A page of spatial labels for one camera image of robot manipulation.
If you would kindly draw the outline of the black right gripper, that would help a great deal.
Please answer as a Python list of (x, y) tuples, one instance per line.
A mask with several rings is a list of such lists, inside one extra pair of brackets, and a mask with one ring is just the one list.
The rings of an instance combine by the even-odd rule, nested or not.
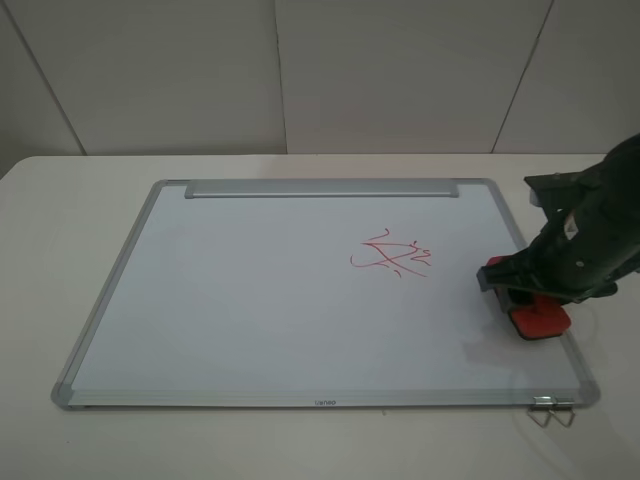
[(547, 223), (531, 244), (479, 269), (483, 291), (499, 289), (510, 315), (534, 294), (579, 303), (610, 296), (616, 281), (639, 270), (639, 136), (579, 172), (528, 176)]

